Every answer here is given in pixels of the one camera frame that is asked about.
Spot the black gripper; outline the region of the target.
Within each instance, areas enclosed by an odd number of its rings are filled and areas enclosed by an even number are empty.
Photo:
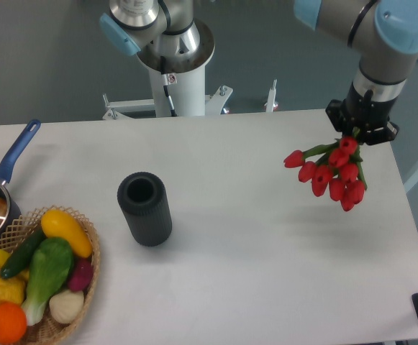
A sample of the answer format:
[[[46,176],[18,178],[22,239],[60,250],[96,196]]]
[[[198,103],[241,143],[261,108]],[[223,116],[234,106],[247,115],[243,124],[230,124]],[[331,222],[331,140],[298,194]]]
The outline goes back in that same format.
[[[389,114],[395,100],[354,104],[348,100],[331,100],[325,113],[334,129],[343,136],[355,135],[360,144],[375,145],[396,139],[399,126],[391,122]]]

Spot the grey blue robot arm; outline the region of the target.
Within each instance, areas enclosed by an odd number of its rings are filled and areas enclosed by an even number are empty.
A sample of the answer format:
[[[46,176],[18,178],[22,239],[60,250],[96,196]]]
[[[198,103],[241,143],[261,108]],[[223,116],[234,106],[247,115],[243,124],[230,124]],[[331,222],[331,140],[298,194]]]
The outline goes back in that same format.
[[[358,71],[327,115],[336,131],[364,144],[393,140],[389,113],[418,58],[418,1],[295,1],[294,15],[357,50]],[[230,91],[205,94],[214,38],[191,1],[111,1],[99,25],[121,53],[147,68],[159,117],[219,113]]]

